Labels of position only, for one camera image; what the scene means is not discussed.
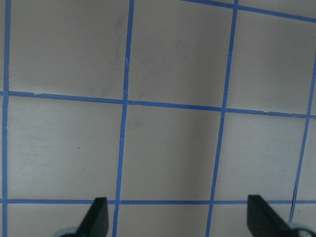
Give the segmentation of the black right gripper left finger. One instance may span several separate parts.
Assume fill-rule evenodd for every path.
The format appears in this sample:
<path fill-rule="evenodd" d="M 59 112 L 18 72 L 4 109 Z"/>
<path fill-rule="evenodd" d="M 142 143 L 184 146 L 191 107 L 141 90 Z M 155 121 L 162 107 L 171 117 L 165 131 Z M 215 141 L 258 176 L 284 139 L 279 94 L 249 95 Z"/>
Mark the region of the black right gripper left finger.
<path fill-rule="evenodd" d="M 77 237 L 106 237 L 109 231 L 108 202 L 97 197 L 79 225 Z"/>

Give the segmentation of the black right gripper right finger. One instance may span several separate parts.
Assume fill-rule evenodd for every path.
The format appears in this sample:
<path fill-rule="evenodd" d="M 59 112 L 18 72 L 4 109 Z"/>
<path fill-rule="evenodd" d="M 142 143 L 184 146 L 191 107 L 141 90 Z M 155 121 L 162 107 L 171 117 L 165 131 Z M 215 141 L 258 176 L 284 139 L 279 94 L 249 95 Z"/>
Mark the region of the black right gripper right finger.
<path fill-rule="evenodd" d="M 291 228 L 260 195 L 247 198 L 247 227 L 253 237 L 291 236 Z"/>

